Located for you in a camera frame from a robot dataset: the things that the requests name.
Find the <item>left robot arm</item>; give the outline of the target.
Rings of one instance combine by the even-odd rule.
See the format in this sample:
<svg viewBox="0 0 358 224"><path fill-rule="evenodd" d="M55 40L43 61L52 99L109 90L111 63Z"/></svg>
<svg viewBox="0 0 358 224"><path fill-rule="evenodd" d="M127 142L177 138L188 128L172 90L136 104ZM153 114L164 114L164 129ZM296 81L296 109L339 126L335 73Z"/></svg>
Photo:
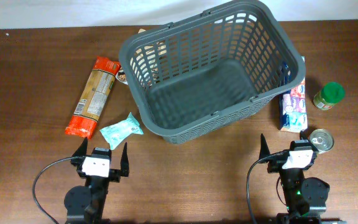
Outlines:
<svg viewBox="0 0 358 224"><path fill-rule="evenodd" d="M127 144L124 145L120 168L110 168L112 152L110 149L96 147L87 155L88 139L84 138L80 147L70 159L76 167L80 178L85 179L84 185L70 189L65 195L64 206L67 210L67 223L111 223L103 218L104 205L111 182L119 183L121 177L129 176L129 160Z"/></svg>

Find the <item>orange spaghetti packet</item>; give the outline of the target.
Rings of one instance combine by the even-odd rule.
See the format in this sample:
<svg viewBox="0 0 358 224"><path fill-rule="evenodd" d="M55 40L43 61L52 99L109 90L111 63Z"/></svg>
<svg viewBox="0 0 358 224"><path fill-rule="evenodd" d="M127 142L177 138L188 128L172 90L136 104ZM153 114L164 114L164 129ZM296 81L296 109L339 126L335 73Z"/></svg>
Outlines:
<svg viewBox="0 0 358 224"><path fill-rule="evenodd" d="M120 68L118 61L97 57L65 134L92 137Z"/></svg>

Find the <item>mint green wipes packet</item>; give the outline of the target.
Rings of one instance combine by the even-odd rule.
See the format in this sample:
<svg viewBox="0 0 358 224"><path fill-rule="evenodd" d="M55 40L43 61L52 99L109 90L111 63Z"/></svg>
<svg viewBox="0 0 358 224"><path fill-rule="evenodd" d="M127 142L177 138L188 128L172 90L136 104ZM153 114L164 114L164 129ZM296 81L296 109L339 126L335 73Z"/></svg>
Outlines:
<svg viewBox="0 0 358 224"><path fill-rule="evenodd" d="M114 150L118 147L118 145L131 134L144 134L140 128L140 123L135 119L132 113L129 113L125 120L102 128L100 133L109 144L110 150Z"/></svg>

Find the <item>green lidded glass jar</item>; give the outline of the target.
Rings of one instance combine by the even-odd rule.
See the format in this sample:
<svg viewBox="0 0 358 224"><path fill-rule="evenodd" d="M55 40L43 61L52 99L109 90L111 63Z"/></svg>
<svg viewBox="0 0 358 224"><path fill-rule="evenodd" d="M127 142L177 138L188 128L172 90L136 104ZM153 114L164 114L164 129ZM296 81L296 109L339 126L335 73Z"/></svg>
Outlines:
<svg viewBox="0 0 358 224"><path fill-rule="evenodd" d="M345 89L337 82L327 83L313 98L315 107L329 110L345 97Z"/></svg>

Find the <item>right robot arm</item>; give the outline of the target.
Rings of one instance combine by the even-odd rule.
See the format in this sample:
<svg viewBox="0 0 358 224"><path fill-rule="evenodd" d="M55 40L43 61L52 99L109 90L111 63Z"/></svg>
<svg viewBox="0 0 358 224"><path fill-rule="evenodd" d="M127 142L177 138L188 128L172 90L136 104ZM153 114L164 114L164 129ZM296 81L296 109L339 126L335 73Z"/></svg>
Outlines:
<svg viewBox="0 0 358 224"><path fill-rule="evenodd" d="M321 218L327 210L326 201L330 185L316 177L306 178L304 172L313 164L318 149L300 133L299 140L292 141L290 148L271 153L264 135L260 136L258 163L267 164L269 174L277 173L284 194L285 213L278 213L276 223L344 223L338 218Z"/></svg>

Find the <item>beige paper snack bag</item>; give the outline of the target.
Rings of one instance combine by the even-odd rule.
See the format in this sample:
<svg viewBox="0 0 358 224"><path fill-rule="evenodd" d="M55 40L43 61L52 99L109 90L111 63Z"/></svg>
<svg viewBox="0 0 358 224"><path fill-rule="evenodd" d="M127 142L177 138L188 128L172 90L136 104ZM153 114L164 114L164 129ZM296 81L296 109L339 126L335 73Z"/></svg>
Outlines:
<svg viewBox="0 0 358 224"><path fill-rule="evenodd" d="M161 42L156 42L157 44L157 53L159 55L163 55L166 54L166 45L164 44L164 41ZM151 65L150 65L150 69L151 69L151 75L153 76L154 81L156 82L158 77L158 65L156 63L156 59L155 59L155 50L153 45L147 45L144 47L145 50L145 54L147 56L148 60L151 60ZM120 68L120 70L118 71L118 73L115 75L116 80L118 80L119 82L128 85L127 79L126 79L126 74L123 71L122 68Z"/></svg>

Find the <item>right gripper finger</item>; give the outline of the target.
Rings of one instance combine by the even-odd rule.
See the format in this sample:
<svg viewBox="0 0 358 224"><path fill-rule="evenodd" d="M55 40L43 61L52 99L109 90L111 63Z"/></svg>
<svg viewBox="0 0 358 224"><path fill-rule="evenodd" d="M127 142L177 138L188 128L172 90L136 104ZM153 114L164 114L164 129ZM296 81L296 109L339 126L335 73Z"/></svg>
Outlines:
<svg viewBox="0 0 358 224"><path fill-rule="evenodd" d="M265 136L263 134L260 135L260 152L259 159L264 159L270 155L270 150L268 144L266 142Z"/></svg>
<svg viewBox="0 0 358 224"><path fill-rule="evenodd" d="M314 152L318 152L318 149L316 148L316 146L306 137L306 134L304 131L300 131L300 140L302 140L303 142L306 142L309 146L311 146L312 150Z"/></svg>

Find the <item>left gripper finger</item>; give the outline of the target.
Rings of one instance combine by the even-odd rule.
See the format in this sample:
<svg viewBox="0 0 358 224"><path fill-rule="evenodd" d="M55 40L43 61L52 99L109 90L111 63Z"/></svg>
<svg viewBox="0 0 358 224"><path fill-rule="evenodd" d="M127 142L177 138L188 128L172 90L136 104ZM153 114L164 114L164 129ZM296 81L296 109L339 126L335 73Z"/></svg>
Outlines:
<svg viewBox="0 0 358 224"><path fill-rule="evenodd" d="M127 143L125 143L121 161L120 161L120 175L122 177L128 177L129 176L129 159L127 155Z"/></svg>
<svg viewBox="0 0 358 224"><path fill-rule="evenodd" d="M73 153L72 158L81 159L82 157L85 157L87 153L87 147L88 147L88 138L84 138L79 148Z"/></svg>

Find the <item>grey plastic shopping basket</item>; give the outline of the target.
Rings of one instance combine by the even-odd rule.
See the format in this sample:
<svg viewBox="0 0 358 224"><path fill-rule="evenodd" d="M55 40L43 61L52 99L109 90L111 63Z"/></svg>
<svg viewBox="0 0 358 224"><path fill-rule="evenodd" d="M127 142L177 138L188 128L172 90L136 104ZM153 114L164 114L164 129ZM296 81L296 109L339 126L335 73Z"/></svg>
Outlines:
<svg viewBox="0 0 358 224"><path fill-rule="evenodd" d="M156 82L147 45L155 50ZM142 122L172 144L258 113L306 75L301 55L260 1L230 1L133 35L119 61Z"/></svg>

